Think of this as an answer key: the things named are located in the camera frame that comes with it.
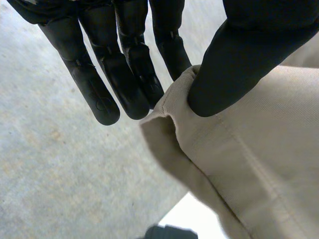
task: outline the gray floor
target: gray floor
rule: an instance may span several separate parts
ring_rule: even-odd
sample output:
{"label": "gray floor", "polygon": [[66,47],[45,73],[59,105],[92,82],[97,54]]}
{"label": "gray floor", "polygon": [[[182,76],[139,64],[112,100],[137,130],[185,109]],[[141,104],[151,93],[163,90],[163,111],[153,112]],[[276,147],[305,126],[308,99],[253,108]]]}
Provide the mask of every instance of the gray floor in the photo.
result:
{"label": "gray floor", "polygon": [[[180,33],[193,64],[225,18],[222,0],[186,1]],[[3,0],[0,32],[0,238],[143,235],[186,189],[154,164],[138,122],[123,111],[116,125],[96,122],[38,27]],[[167,89],[150,14],[146,42]],[[317,67],[318,56],[316,37],[285,64]]]}

